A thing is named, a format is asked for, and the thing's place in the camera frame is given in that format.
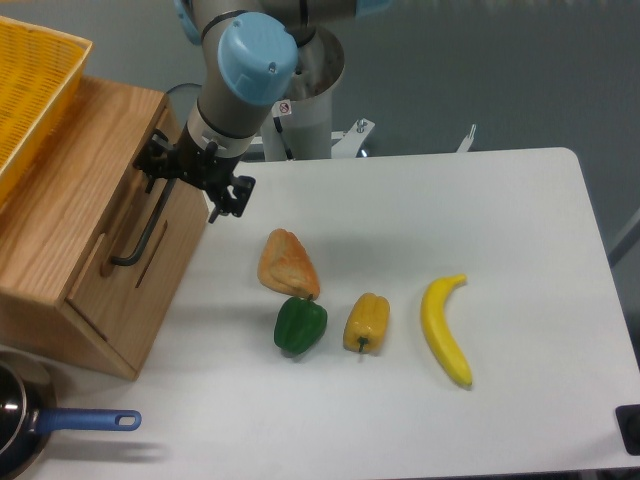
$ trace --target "gray floor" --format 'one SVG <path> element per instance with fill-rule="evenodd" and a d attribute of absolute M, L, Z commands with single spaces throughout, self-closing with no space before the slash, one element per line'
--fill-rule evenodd
<path fill-rule="evenodd" d="M 92 75 L 162 90 L 204 76 L 170 0 L 3 3 L 0 15 L 93 40 Z M 330 28 L 347 56 L 334 127 L 374 120 L 372 153 L 451 152 L 477 123 L 479 150 L 574 150 L 606 247 L 640 208 L 640 1 L 396 0 Z M 182 120 L 196 94 L 173 96 Z M 638 344 L 639 271 L 640 247 L 614 270 Z"/>

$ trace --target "green bell pepper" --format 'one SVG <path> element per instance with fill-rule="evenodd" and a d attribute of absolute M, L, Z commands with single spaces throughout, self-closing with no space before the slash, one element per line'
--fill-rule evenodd
<path fill-rule="evenodd" d="M 327 311 L 310 299 L 291 297 L 278 312 L 273 341 L 285 352 L 300 355 L 324 335 Z"/>

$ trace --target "yellow basket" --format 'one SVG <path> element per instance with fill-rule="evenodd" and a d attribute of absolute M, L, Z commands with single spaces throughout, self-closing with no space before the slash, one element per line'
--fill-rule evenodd
<path fill-rule="evenodd" d="M 0 207 L 71 103 L 92 48 L 0 17 Z"/>

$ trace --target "sticker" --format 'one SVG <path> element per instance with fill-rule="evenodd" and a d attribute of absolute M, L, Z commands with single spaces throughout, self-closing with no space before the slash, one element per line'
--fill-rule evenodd
<path fill-rule="evenodd" d="M 271 113 L 274 117 L 286 117 L 287 115 L 291 115 L 291 113 L 293 113 L 291 100 L 280 100 L 279 102 L 276 102 L 271 109 Z"/>

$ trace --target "banana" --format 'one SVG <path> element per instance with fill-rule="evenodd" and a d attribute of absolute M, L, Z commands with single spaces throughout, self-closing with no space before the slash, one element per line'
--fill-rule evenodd
<path fill-rule="evenodd" d="M 451 379 L 464 388 L 472 384 L 471 368 L 447 326 L 444 305 L 451 291 L 467 281 L 464 274 L 438 278 L 422 297 L 422 331 L 433 354 Z"/>

